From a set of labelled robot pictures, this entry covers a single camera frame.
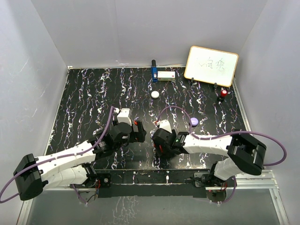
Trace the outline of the white earbud charging case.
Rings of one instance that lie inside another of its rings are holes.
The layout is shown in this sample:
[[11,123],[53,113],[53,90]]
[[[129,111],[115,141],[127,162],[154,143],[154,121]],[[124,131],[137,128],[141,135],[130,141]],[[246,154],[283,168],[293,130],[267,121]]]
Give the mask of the white earbud charging case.
[[151,92],[151,97],[152,97],[153,99],[157,99],[157,98],[159,98],[159,96],[160,96],[160,94],[159,94],[158,91],[152,91],[152,92]]

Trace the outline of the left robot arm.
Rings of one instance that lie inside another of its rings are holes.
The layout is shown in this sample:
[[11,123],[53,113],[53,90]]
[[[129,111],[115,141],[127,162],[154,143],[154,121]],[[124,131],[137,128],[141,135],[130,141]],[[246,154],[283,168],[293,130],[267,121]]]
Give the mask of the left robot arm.
[[92,162],[108,157],[130,143],[143,143],[146,134],[139,120],[132,125],[114,121],[108,130],[102,129],[93,138],[70,149],[40,157],[27,154],[14,171],[18,195],[26,201],[58,186],[92,187],[98,180]]

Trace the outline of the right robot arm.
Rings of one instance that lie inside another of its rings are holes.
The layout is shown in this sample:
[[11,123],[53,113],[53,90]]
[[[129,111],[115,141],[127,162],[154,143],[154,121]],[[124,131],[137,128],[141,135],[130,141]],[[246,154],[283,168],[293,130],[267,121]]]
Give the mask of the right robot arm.
[[250,134],[238,133],[218,138],[159,128],[152,140],[157,155],[162,158],[196,153],[225,156],[223,161],[211,166],[209,173],[193,178],[202,187],[221,186],[229,178],[242,173],[259,176],[263,170],[266,146]]

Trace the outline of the purple earbud charging case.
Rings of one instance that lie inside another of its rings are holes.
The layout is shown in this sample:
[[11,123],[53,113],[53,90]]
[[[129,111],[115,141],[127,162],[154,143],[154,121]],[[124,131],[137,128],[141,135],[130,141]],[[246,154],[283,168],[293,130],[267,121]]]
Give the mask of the purple earbud charging case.
[[199,120],[198,120],[197,118],[195,118],[195,117],[192,117],[192,118],[190,118],[189,124],[190,124],[192,127],[197,127],[198,124],[199,124]]

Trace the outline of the white green carton box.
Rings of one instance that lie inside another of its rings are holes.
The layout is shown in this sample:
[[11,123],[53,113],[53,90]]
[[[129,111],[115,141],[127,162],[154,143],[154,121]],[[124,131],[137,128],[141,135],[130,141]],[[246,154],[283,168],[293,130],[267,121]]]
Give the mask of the white green carton box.
[[174,71],[158,71],[158,81],[175,81],[176,75]]

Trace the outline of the blue black marker device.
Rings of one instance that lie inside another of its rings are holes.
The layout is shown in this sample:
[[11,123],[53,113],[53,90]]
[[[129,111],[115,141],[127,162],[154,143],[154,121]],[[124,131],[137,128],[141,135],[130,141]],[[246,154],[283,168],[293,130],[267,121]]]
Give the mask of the blue black marker device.
[[158,81],[158,70],[157,70],[155,60],[151,61],[151,75],[152,75],[153,82],[157,82]]

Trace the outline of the red emergency stop button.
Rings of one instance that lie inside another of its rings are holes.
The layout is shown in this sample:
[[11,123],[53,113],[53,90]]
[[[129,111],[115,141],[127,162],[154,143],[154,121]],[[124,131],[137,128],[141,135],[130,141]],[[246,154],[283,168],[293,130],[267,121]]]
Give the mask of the red emergency stop button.
[[227,90],[221,90],[220,95],[218,96],[218,101],[223,102],[225,97],[227,96],[228,91]]

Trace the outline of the yellow framed whiteboard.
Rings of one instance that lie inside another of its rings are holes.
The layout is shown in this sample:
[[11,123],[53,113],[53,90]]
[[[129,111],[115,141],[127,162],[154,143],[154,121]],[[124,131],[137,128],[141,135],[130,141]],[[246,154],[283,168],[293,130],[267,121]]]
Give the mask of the yellow framed whiteboard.
[[239,56],[236,53],[192,46],[184,77],[189,80],[230,87]]

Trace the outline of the black front base frame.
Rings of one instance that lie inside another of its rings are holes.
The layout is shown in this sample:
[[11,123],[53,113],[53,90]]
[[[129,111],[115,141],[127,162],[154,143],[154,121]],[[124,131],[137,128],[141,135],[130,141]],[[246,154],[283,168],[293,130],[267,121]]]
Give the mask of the black front base frame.
[[192,196],[206,198],[226,185],[204,185],[201,177],[207,169],[97,169],[100,177],[99,197],[121,196]]

